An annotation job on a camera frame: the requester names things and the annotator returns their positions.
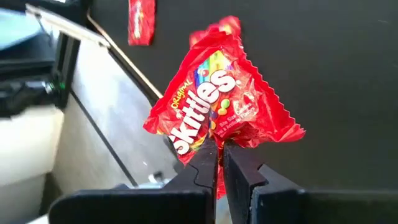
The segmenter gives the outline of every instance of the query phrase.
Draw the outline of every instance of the red candy wrapper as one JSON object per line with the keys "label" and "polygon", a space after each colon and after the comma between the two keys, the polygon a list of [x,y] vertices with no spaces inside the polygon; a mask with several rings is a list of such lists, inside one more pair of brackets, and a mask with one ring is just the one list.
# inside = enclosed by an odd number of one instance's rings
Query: red candy wrapper
{"label": "red candy wrapper", "polygon": [[[295,141],[305,134],[246,58],[241,39],[218,28],[208,29],[191,47],[144,128],[169,135],[184,164],[208,134],[216,139],[219,156],[227,139],[256,147],[266,141]],[[221,166],[217,186],[220,198],[225,194]]]}
{"label": "red candy wrapper", "polygon": [[149,45],[155,31],[155,0],[129,0],[129,45]]}
{"label": "red candy wrapper", "polygon": [[219,31],[225,31],[227,34],[232,34],[235,37],[240,37],[241,35],[241,21],[237,17],[227,16],[220,20],[216,24],[211,24],[207,30],[199,30],[193,32],[189,36],[189,46],[194,46],[199,40],[207,35],[208,31],[211,29],[218,29]]}

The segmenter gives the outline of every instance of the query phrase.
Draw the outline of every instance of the black panel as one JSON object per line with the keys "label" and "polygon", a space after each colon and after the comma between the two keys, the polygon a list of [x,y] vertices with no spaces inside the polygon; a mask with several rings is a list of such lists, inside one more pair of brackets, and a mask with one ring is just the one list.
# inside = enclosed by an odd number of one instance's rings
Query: black panel
{"label": "black panel", "polygon": [[97,0],[93,19],[164,92],[188,36],[223,16],[243,26],[248,57],[307,130],[261,156],[303,187],[398,189],[398,1],[157,1],[154,42],[127,44],[125,0]]}

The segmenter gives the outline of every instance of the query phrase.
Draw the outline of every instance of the skittles package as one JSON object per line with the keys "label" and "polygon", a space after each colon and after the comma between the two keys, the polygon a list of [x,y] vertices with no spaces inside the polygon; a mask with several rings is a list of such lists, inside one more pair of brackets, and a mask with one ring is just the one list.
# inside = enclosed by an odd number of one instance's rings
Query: skittles package
{"label": "skittles package", "polygon": [[[215,138],[222,156],[227,139],[256,147],[267,141],[296,141],[305,134],[246,58],[241,39],[217,28],[208,29],[191,47],[144,129],[167,134],[184,164],[207,135]],[[217,184],[220,198],[225,194],[221,166]]]}
{"label": "skittles package", "polygon": [[155,32],[155,0],[129,0],[129,45],[149,45]]}

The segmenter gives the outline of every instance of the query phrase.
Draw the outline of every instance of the white surface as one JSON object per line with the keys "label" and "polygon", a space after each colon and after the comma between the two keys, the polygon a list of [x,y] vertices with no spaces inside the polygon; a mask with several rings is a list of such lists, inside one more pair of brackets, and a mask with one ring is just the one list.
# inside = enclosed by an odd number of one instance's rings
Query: white surface
{"label": "white surface", "polygon": [[49,218],[44,215],[34,221],[31,221],[29,224],[49,224]]}
{"label": "white surface", "polygon": [[32,220],[39,214],[45,175],[0,187],[0,223]]}
{"label": "white surface", "polygon": [[32,108],[12,119],[0,119],[0,187],[52,170],[63,113]]}

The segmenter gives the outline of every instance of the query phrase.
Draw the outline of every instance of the rainbow graphic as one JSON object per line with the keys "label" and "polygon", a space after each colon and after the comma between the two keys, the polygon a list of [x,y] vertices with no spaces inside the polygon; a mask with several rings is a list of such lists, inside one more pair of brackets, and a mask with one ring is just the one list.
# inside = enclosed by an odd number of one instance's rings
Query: rainbow graphic
{"label": "rainbow graphic", "polygon": [[[214,52],[208,59],[206,59],[199,67],[195,70],[193,77],[195,79],[195,86],[198,86],[204,82],[210,82],[210,77],[213,72],[217,70],[231,70],[232,65],[231,62],[221,53],[221,51],[217,50]],[[213,116],[216,116],[215,109],[217,107],[217,103],[212,104],[210,109],[211,118],[209,121],[209,126],[211,119]],[[198,150],[200,145],[205,141],[206,136],[201,137],[200,139],[196,140],[192,145],[191,148],[193,150]]]}

